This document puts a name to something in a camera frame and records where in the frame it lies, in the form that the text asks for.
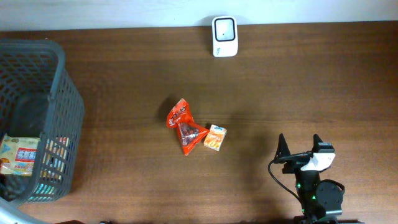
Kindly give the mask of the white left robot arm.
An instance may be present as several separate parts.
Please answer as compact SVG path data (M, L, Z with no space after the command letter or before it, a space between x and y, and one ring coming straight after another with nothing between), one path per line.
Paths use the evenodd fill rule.
M50 224L36 219L1 198L1 224Z

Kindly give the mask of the orange juice carton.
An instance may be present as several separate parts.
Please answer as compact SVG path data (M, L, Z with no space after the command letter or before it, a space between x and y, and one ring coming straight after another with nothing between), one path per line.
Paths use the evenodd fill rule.
M210 131L204 140L204 146L215 151L219 151L226 136L227 130L220 126L212 124Z

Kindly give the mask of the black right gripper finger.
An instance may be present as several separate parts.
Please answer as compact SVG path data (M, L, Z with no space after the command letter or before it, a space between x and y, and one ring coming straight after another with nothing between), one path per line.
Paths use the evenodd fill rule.
M282 159L285 157L290 156L290 150L289 147L287 145L287 142L285 140L285 137L282 133L279 134L279 139L278 139L278 146L277 146L277 150L274 156L274 159Z
M324 142L321 140L318 134L313 135L313 153L323 153L325 151Z

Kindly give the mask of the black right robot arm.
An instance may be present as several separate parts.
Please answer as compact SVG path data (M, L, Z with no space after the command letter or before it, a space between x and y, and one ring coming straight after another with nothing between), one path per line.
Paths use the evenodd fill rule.
M331 167L336 154L332 144L313 135L311 150L292 154L283 134L279 134L277 150L267 166L268 173L284 190L299 202L302 215L293 218L294 223L342 224L359 223L359 220L340 220L345 186L335 180L321 179L320 174ZM283 174L295 176L293 192L280 182L271 171L271 165L282 164Z

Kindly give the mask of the beige wet wipes pack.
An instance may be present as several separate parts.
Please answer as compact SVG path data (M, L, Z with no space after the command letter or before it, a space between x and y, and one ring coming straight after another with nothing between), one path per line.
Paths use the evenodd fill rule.
M39 138L11 137L1 141L1 174L31 176Z

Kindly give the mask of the red candy bag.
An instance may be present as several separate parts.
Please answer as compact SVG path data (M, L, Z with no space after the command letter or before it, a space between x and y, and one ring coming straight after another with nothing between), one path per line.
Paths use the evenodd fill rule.
M183 98L170 110L166 125L168 128L177 129L185 156L189 155L196 144L210 132L209 129L196 124L190 111L190 105Z

